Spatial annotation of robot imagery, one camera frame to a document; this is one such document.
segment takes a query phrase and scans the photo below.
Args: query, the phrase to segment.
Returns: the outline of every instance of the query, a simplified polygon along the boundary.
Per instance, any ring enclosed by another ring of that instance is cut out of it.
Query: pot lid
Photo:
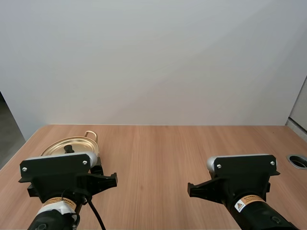
[[[95,140],[87,137],[89,133],[95,136]],[[93,131],[86,131],[84,137],[71,137],[59,140],[50,145],[41,156],[59,155],[64,153],[94,152],[99,154],[98,135]]]

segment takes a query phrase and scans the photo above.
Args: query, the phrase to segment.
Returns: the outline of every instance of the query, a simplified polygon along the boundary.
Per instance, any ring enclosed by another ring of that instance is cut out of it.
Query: gray floor
[[[0,101],[0,169],[25,143],[13,115],[4,101]]]

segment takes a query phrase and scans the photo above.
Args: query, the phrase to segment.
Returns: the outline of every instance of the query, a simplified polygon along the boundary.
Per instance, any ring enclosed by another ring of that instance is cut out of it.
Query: black cable
[[[95,214],[95,216],[96,216],[96,218],[97,218],[97,220],[98,220],[98,222],[100,224],[101,229],[102,230],[106,230],[106,228],[104,226],[104,223],[102,222],[102,219],[101,219],[99,213],[97,212],[95,206],[93,205],[92,201],[91,200],[87,200],[87,202],[88,202],[89,206],[91,207],[92,211],[94,212],[94,214]]]
[[[97,212],[95,206],[94,206],[93,203],[92,203],[92,198],[93,198],[92,195],[91,195],[89,192],[87,192],[86,190],[84,190],[84,189],[80,189],[80,188],[74,188],[74,189],[67,188],[67,189],[65,189],[65,190],[62,192],[62,195],[61,195],[61,199],[62,199],[62,200],[63,200],[63,195],[64,195],[64,193],[65,193],[67,190],[71,190],[71,191],[73,191],[73,192],[75,192],[75,193],[79,193],[79,194],[84,195],[84,197],[86,198],[86,201],[83,203],[83,205],[86,205],[86,203],[89,204],[89,206],[91,207],[92,211],[94,212],[94,214],[95,214],[95,216],[96,216],[96,218],[97,218],[97,220],[98,220],[98,222],[99,222],[99,224],[100,224],[101,229],[102,229],[102,230],[106,230],[105,225],[104,225],[104,223],[102,222],[102,219],[101,219],[99,213]],[[77,216],[77,218],[78,218],[77,223],[79,224],[79,222],[80,222],[80,216]]]

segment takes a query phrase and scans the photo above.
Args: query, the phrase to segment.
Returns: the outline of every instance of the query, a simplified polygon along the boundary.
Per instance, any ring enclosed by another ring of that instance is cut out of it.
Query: white tape
[[[53,204],[45,205],[43,206],[37,213],[40,214],[42,212],[50,211],[50,210],[56,210],[62,215],[66,213],[76,213],[75,210],[73,210],[65,201],[59,201]]]

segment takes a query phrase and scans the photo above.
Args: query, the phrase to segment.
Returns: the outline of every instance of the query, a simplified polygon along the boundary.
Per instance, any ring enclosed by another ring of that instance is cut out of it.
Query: white wall
[[[0,90],[50,123],[284,125],[306,0],[2,0]]]

